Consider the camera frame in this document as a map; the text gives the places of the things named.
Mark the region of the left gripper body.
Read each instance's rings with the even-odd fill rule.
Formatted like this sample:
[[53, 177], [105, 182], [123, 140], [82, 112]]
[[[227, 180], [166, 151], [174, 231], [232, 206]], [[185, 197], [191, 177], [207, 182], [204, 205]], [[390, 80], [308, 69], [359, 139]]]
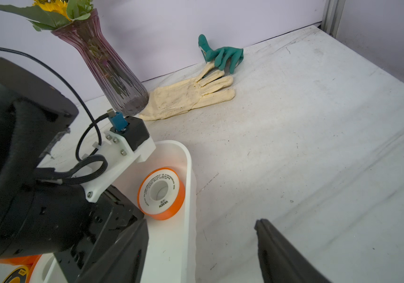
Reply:
[[79, 239], [66, 251], [55, 254], [67, 282], [78, 283], [121, 234], [142, 219], [144, 214], [116, 187], [110, 186], [92, 204]]

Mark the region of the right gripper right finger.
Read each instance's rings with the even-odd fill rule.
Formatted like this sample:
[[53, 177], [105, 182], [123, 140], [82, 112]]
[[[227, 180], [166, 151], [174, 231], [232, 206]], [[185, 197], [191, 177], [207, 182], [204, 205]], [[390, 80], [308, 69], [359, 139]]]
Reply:
[[258, 258], [266, 283], [328, 283], [267, 219], [256, 221]]

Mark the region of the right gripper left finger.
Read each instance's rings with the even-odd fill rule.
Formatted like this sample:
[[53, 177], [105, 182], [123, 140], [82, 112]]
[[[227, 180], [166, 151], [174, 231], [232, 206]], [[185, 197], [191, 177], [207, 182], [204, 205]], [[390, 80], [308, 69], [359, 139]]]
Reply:
[[142, 219], [125, 232], [101, 259], [77, 280], [79, 283], [139, 283], [148, 247], [147, 221]]

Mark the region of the orange sealing tape roll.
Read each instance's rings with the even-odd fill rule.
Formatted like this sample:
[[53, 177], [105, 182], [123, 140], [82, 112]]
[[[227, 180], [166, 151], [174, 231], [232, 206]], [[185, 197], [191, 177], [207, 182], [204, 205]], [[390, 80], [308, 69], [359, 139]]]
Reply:
[[30, 275], [29, 283], [61, 283], [62, 272], [58, 271], [58, 263], [53, 254], [42, 255]]
[[138, 194], [139, 209], [147, 216], [164, 221], [172, 218], [183, 206], [185, 186], [169, 167], [151, 172], [142, 182]]
[[34, 263], [39, 260], [41, 255], [32, 255], [27, 257], [16, 257], [16, 258], [7, 258], [7, 259], [0, 259], [0, 264], [7, 264], [7, 265], [34, 265]]

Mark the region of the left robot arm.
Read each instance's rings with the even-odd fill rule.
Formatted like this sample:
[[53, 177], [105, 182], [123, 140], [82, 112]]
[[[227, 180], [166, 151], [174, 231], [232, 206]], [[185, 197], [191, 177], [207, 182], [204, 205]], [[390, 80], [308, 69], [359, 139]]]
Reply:
[[69, 283], [138, 283], [148, 229], [113, 185], [113, 158], [40, 167], [77, 115], [54, 87], [0, 57], [0, 260], [53, 254]]

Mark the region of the white storage box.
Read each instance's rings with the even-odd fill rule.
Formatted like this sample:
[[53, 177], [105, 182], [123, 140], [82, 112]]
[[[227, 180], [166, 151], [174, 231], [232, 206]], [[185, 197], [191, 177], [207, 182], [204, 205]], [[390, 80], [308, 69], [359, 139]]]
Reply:
[[167, 220], [146, 216], [148, 247], [141, 274], [142, 283], [193, 283], [196, 271], [196, 177], [188, 149], [173, 140], [157, 141], [156, 148], [142, 161], [134, 161], [114, 182], [134, 204], [146, 177], [157, 169], [170, 168], [183, 182], [184, 202]]

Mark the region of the small black yellow tape roll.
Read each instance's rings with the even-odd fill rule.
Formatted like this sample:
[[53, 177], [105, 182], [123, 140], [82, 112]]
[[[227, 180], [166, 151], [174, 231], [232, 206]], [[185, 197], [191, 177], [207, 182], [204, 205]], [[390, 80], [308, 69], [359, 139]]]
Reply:
[[12, 271], [4, 280], [3, 283], [29, 283], [30, 281], [30, 267], [23, 265], [17, 267]]

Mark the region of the purple glass vase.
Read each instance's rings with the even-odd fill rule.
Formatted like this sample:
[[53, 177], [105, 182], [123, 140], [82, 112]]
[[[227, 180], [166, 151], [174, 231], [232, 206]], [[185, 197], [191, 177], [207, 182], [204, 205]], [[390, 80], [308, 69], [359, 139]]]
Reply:
[[76, 48], [114, 110], [134, 116], [147, 106], [146, 88], [105, 39], [96, 9], [52, 34]]

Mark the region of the cream cotton glove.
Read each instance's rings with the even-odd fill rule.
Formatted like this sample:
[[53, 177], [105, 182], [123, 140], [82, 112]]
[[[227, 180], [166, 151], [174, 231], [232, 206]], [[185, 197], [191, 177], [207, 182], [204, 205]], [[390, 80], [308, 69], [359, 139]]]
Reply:
[[150, 92], [148, 104], [138, 118], [144, 121], [163, 120], [230, 101], [236, 95], [235, 89], [231, 88], [233, 82], [233, 76], [215, 70], [215, 63], [208, 62], [197, 77], [157, 87]]

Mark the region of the yellow artificial flowers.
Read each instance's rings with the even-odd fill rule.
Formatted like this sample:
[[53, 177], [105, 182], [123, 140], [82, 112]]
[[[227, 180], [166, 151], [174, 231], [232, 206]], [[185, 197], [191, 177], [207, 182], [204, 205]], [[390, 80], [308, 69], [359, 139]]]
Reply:
[[92, 1], [34, 1], [28, 7], [0, 4], [0, 11], [27, 19], [37, 31], [54, 31], [87, 20], [94, 10]]

